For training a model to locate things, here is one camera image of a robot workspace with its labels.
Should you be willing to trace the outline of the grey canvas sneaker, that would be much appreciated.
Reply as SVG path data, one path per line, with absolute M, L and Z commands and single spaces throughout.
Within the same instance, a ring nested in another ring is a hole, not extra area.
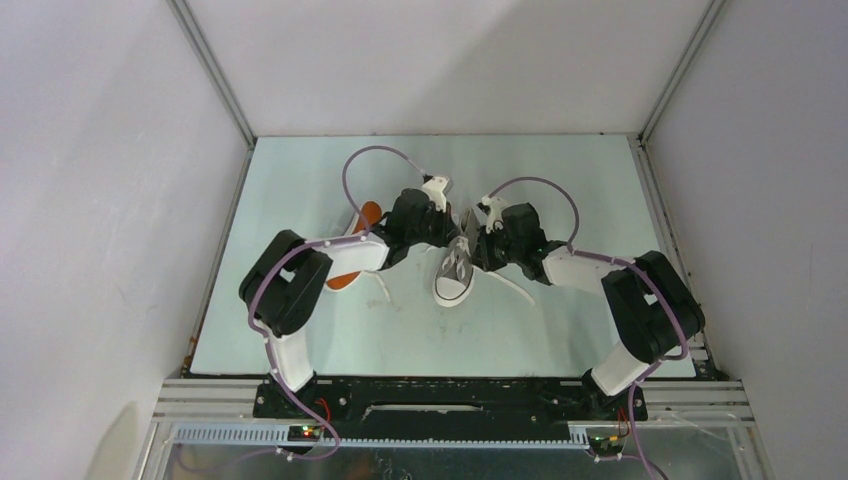
M 466 208 L 453 220 L 458 227 L 458 235 L 447 247 L 440 266 L 432 281 L 432 293 L 437 305 L 452 308 L 467 299 L 475 285 L 475 274 L 481 272 L 518 292 L 526 301 L 535 306 L 535 299 L 524 288 L 495 272 L 487 272 L 472 262 L 480 228 L 479 219 L 472 207 Z

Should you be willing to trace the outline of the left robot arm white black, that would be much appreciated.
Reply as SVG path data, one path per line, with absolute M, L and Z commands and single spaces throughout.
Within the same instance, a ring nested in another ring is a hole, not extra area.
M 292 230 L 278 232 L 238 289 L 248 325 L 262 336 L 271 374 L 282 385 L 278 404 L 297 417 L 315 406 L 316 390 L 308 383 L 314 369 L 302 330 L 329 280 L 390 269 L 411 247 L 445 247 L 457 235 L 450 203 L 424 188 L 403 190 L 374 222 L 360 216 L 348 235 L 308 240 Z

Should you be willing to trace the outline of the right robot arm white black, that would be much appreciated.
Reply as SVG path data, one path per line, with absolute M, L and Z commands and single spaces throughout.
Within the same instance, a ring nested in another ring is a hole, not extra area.
M 703 329 L 705 316 L 664 254 L 612 257 L 550 240 L 529 203 L 485 197 L 478 208 L 486 222 L 477 237 L 476 266 L 495 271 L 516 265 L 530 281 L 606 299 L 619 341 L 587 373 L 581 402 L 588 414 L 610 416 L 622 403 L 621 392 L 635 381 L 664 361 L 687 357 L 689 341 Z

